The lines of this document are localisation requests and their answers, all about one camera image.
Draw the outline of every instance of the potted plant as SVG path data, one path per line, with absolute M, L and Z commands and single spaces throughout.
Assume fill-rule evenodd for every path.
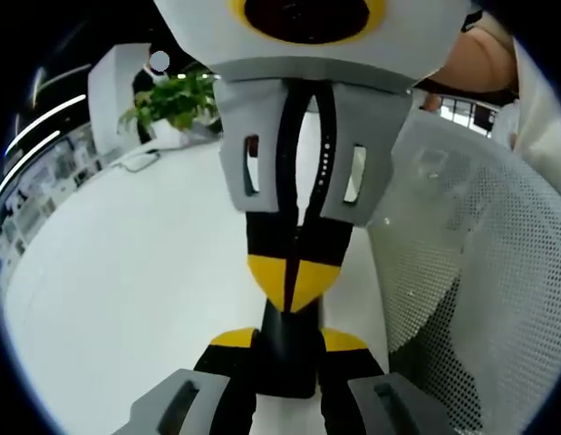
M 135 107 L 121 116 L 120 124 L 129 127 L 136 120 L 148 130 L 155 122 L 167 120 L 173 128 L 185 131 L 194 120 L 199 120 L 218 134 L 222 126 L 213 82 L 214 76 L 208 71 L 187 72 L 183 78 L 159 82 L 150 91 L 135 95 Z

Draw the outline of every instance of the led light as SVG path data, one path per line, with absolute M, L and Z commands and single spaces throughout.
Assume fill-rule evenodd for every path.
M 30 151 L 28 151 L 26 154 L 23 155 L 23 157 L 18 160 L 16 162 L 16 164 L 12 167 L 12 169 L 10 169 L 10 172 L 8 172 L 6 174 L 6 176 L 4 177 L 4 179 L 2 180 L 2 182 L 0 183 L 0 193 L 4 190 L 6 184 L 8 184 L 8 182 L 13 178 L 14 175 L 16 175 L 16 172 L 18 172 L 18 170 L 34 155 L 36 154 L 38 151 L 40 151 L 42 148 L 44 148 L 44 146 L 49 143 L 51 140 L 53 140 L 54 138 L 56 138 L 58 135 L 61 134 L 60 130 L 57 130 L 51 134 L 49 134 L 46 138 L 44 138 L 43 140 L 41 140 L 34 148 L 32 148 Z
M 59 106 L 56 106 L 54 109 L 50 109 L 47 113 L 44 113 L 43 115 L 36 118 L 34 121 L 32 121 L 30 124 L 28 124 L 26 126 L 26 128 L 24 128 L 24 130 L 22 130 L 20 132 L 20 134 L 18 134 L 12 140 L 12 142 L 10 142 L 8 147 L 6 147 L 5 155 L 8 154 L 8 151 L 10 151 L 13 148 L 14 145 L 16 145 L 24 136 L 26 136 L 32 129 L 34 129 L 41 122 L 44 122 L 45 120 L 49 119 L 54 114 L 58 113 L 59 111 L 63 111 L 67 107 L 72 106 L 73 104 L 76 104 L 77 102 L 81 102 L 85 98 L 87 98 L 87 96 L 85 94 L 79 95 L 78 97 L 74 97 L 73 99 L 71 99 L 67 102 L 64 102 L 63 104 L 61 104 Z

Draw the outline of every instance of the table surface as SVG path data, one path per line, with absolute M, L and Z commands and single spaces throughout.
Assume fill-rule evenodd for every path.
M 308 114 L 299 191 L 314 181 L 318 137 L 318 118 Z M 247 268 L 245 218 L 228 198 L 220 145 L 171 152 L 138 173 L 106 169 L 54 212 L 16 268 L 6 329 L 64 433 L 117 430 L 135 400 L 193 367 L 212 338 L 261 324 L 265 297 Z M 388 371 L 364 229 L 354 230 L 324 297 L 324 324 L 360 336 Z M 319 397 L 258 397 L 251 433 L 325 433 Z

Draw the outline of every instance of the person's arm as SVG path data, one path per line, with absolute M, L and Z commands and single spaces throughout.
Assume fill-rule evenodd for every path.
M 494 92 L 517 78 L 512 37 L 490 15 L 460 34 L 446 64 L 430 77 L 466 92 Z

